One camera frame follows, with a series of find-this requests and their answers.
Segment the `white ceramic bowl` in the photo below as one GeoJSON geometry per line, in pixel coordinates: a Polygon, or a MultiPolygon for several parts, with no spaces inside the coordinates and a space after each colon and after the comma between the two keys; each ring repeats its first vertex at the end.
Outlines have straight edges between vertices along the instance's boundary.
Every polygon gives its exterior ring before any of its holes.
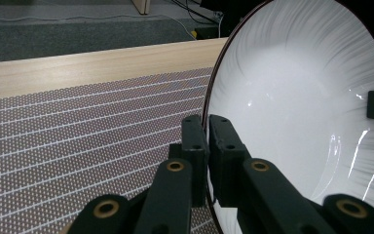
{"type": "MultiPolygon", "coordinates": [[[[214,69],[206,115],[230,119],[252,157],[264,158],[321,204],[345,193],[374,207],[374,40],[332,0],[276,0],[256,8],[214,69]]],[[[234,209],[215,207],[225,233],[234,209]]]]}

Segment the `floor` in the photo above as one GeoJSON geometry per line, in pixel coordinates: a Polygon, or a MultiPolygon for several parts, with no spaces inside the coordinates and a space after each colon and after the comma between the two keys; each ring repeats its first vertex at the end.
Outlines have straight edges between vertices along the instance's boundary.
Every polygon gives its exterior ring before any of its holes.
{"type": "MultiPolygon", "coordinates": [[[[190,41],[196,27],[214,26],[171,0],[152,0],[146,16],[131,0],[16,2],[0,0],[0,61],[190,41]]],[[[213,18],[192,0],[188,6],[213,18]]]]}

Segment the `wooden surface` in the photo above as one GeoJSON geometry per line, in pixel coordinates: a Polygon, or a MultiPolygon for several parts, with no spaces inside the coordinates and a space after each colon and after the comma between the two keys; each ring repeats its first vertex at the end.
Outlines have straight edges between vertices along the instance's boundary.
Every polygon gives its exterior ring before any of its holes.
{"type": "Polygon", "coordinates": [[[212,67],[226,39],[0,62],[0,98],[212,67]]]}

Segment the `patterned tablecloth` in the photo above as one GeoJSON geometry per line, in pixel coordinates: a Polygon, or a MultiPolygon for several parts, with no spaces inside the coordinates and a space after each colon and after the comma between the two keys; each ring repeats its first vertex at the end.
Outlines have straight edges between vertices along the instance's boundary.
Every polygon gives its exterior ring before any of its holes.
{"type": "MultiPolygon", "coordinates": [[[[0,233],[57,233],[93,198],[152,182],[211,68],[0,99],[0,233]]],[[[192,233],[216,233],[208,208],[192,233]]]]}

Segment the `gray carpet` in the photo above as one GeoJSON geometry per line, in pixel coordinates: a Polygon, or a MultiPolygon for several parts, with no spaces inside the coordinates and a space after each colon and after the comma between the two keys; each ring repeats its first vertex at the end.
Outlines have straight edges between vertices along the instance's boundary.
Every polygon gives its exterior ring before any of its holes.
{"type": "MultiPolygon", "coordinates": [[[[201,26],[180,19],[188,31],[201,26]]],[[[0,61],[33,59],[193,40],[172,19],[0,25],[0,61]]]]}

